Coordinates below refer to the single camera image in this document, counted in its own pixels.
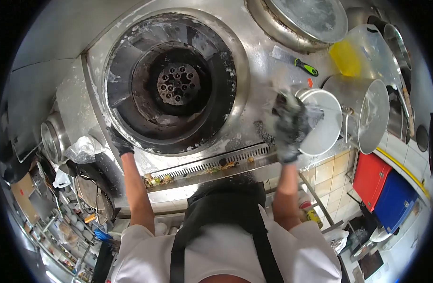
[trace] wooden handle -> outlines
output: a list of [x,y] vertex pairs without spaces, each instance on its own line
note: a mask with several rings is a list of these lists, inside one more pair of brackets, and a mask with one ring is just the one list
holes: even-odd
[[406,101],[406,107],[407,107],[407,110],[409,111],[410,136],[413,137],[415,135],[415,127],[414,127],[415,118],[414,118],[413,113],[412,113],[412,104],[410,103],[409,93],[407,92],[407,88],[406,88],[405,84],[402,84],[402,86],[403,86],[402,87],[402,93],[404,94],[404,99]]

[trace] burner ring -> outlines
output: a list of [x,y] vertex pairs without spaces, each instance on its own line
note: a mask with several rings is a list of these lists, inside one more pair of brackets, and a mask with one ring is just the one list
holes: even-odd
[[168,64],[157,79],[157,91],[164,103],[185,105],[201,89],[199,76],[193,66],[186,63]]

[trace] yellow pipe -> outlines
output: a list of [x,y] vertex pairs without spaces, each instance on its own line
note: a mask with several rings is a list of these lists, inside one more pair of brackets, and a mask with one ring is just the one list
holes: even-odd
[[426,188],[424,187],[424,185],[418,181],[418,179],[407,169],[405,168],[402,164],[400,164],[396,159],[394,159],[393,156],[389,155],[388,153],[386,153],[384,150],[382,150],[381,148],[377,148],[378,151],[380,151],[380,153],[382,153],[384,156],[388,157],[392,162],[394,162],[397,166],[399,166],[402,170],[404,170],[404,172],[409,175],[410,178],[413,179],[413,181],[415,181],[415,183],[418,184],[418,186],[420,187],[420,189],[423,191],[424,195],[430,200],[430,195],[428,190],[426,190]]

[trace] hand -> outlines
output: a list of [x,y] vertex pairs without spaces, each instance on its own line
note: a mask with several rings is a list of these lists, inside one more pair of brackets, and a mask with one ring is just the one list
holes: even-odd
[[272,113],[278,116],[275,124],[278,161],[292,163],[300,155],[299,147],[311,130],[306,107],[291,92],[281,91]]
[[128,140],[122,137],[119,132],[111,125],[111,127],[106,127],[108,133],[110,134],[111,141],[113,142],[114,147],[119,151],[119,156],[122,156],[126,153],[133,153],[133,144],[129,143]]

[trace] cardboard box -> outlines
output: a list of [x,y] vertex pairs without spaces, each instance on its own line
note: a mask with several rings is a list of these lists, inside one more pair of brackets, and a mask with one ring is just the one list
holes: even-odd
[[29,200],[29,196],[34,191],[31,175],[26,173],[18,183],[11,184],[10,188],[26,219],[34,225],[39,220],[39,216]]

